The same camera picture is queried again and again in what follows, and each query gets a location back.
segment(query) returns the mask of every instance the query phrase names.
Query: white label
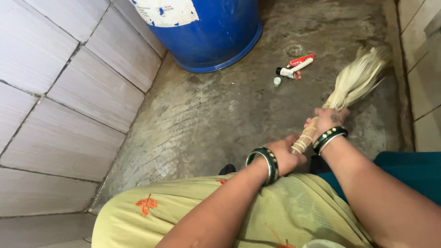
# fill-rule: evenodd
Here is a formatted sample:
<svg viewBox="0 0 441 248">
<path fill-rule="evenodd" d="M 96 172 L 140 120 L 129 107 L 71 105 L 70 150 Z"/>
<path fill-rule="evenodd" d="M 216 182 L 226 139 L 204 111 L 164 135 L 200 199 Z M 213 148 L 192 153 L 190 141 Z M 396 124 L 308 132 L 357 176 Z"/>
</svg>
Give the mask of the white label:
<svg viewBox="0 0 441 248">
<path fill-rule="evenodd" d="M 150 25 L 174 27 L 199 20 L 191 0 L 131 0 Z"/>
</svg>

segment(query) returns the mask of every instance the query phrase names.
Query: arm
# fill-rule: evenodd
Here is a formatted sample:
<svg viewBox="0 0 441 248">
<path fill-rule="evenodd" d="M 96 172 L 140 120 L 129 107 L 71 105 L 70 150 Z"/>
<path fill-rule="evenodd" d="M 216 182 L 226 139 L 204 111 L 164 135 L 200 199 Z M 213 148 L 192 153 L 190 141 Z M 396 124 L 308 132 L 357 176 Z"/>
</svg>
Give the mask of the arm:
<svg viewBox="0 0 441 248">
<path fill-rule="evenodd" d="M 325 132 L 328 127 L 341 125 L 345 111 L 336 116 L 335 110 L 316 110 L 321 122 L 318 130 Z M 377 244 L 386 248 L 439 246 L 438 205 L 384 172 L 342 136 L 332 140 L 321 155 L 351 209 Z"/>
<path fill-rule="evenodd" d="M 289 150 L 299 135 L 291 135 L 267 146 L 279 162 L 280 175 L 286 175 L 306 162 L 305 156 L 293 155 Z M 185 215 L 156 248 L 231 247 L 248 208 L 267 177 L 265 159 L 256 157 L 248 167 Z"/>
</svg>

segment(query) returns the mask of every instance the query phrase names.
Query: green bangle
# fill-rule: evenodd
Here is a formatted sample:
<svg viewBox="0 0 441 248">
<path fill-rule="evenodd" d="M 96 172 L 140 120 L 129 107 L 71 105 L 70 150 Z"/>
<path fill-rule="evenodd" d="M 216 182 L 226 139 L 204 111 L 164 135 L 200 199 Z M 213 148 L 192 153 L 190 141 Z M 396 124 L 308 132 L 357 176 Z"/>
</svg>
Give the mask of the green bangle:
<svg viewBox="0 0 441 248">
<path fill-rule="evenodd" d="M 277 163 L 276 156 L 274 156 L 274 153 L 272 153 L 268 148 L 258 147 L 254 149 L 250 153 L 250 155 L 248 155 L 245 166 L 248 166 L 254 160 L 254 157 L 257 153 L 262 155 L 265 158 L 266 163 L 268 164 L 268 178 L 263 186 L 271 185 L 279 177 L 279 165 Z"/>
<path fill-rule="evenodd" d="M 322 135 L 320 135 L 320 137 L 314 142 L 314 144 L 312 145 L 312 148 L 314 149 L 315 153 L 319 153 L 320 152 L 320 148 L 332 137 L 341 134 L 344 137 L 348 136 L 348 131 L 341 126 L 337 126 L 337 127 L 333 127 L 329 130 L 327 130 L 326 132 L 324 132 Z"/>
</svg>

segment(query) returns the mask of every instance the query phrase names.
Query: white tile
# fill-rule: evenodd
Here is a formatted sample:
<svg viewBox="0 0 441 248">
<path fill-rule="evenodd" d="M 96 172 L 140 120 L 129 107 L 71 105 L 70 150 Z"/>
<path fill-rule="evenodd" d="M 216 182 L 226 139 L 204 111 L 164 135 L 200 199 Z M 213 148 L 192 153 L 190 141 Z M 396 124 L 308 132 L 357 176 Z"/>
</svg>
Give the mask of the white tile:
<svg viewBox="0 0 441 248">
<path fill-rule="evenodd" d="M 11 85 L 44 93 L 78 41 L 23 0 L 2 0 L 0 78 Z"/>
<path fill-rule="evenodd" d="M 414 123 L 417 152 L 441 151 L 441 108 Z"/>
<path fill-rule="evenodd" d="M 41 247 L 90 237 L 96 219 L 89 213 L 3 218 L 0 247 Z"/>
<path fill-rule="evenodd" d="M 132 24 L 132 26 L 140 33 L 140 35 L 155 49 L 161 56 L 165 57 L 167 49 L 161 44 L 156 36 L 150 31 L 148 24 L 138 14 L 131 0 L 115 0 L 115 7 L 121 14 Z"/>
<path fill-rule="evenodd" d="M 441 105 L 441 71 L 428 53 L 407 75 L 414 119 Z"/>
<path fill-rule="evenodd" d="M 102 181 L 125 135 L 49 99 L 29 115 L 0 164 Z"/>
<path fill-rule="evenodd" d="M 26 0 L 75 39 L 86 41 L 110 2 L 108 0 Z"/>
<path fill-rule="evenodd" d="M 126 133 L 144 93 L 82 47 L 48 97 Z"/>
<path fill-rule="evenodd" d="M 0 82 L 0 153 L 36 101 L 36 97 Z"/>
<path fill-rule="evenodd" d="M 441 9 L 440 0 L 425 0 L 409 26 L 403 32 L 403 49 L 410 71 L 427 53 L 426 33 L 424 29 Z"/>
<path fill-rule="evenodd" d="M 86 47 L 144 92 L 161 66 L 160 57 L 115 7 L 104 15 Z"/>
<path fill-rule="evenodd" d="M 86 209 L 98 184 L 0 168 L 0 216 L 78 212 Z"/>
<path fill-rule="evenodd" d="M 40 248 L 91 248 L 92 244 L 84 239 L 52 244 L 48 246 L 41 246 Z"/>
<path fill-rule="evenodd" d="M 406 30 L 409 22 L 415 16 L 424 0 L 400 0 L 398 2 L 398 11 L 400 15 L 401 32 Z"/>
</svg>

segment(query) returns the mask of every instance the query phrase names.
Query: orange embroidery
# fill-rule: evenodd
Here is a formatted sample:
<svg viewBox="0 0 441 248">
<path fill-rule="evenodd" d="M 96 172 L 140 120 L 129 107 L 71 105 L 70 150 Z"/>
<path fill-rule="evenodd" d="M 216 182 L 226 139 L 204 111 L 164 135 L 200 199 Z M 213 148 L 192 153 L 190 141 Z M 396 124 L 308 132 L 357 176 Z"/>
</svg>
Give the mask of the orange embroidery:
<svg viewBox="0 0 441 248">
<path fill-rule="evenodd" d="M 279 243 L 279 244 L 276 246 L 276 248 L 295 248 L 294 246 L 288 244 L 288 240 L 287 240 L 287 239 L 285 240 L 285 241 L 286 241 L 286 244 L 283 244 L 282 240 L 280 240 L 280 238 L 279 238 L 279 235 L 277 235 L 277 233 L 273 232 L 273 231 L 269 228 L 269 226 L 267 226 L 266 224 L 265 224 L 265 226 L 268 228 L 268 230 L 269 230 L 274 236 L 276 236 L 276 238 L 277 238 L 277 242 Z"/>
<path fill-rule="evenodd" d="M 144 216 L 149 214 L 151 207 L 156 208 L 158 206 L 158 202 L 155 199 L 150 198 L 151 195 L 152 194 L 150 194 L 147 199 L 144 198 L 135 203 L 136 206 L 141 206 L 141 213 Z"/>
<path fill-rule="evenodd" d="M 216 180 L 216 182 L 220 182 L 220 184 L 224 184 L 224 183 L 226 183 L 227 182 L 227 180 Z"/>
</svg>

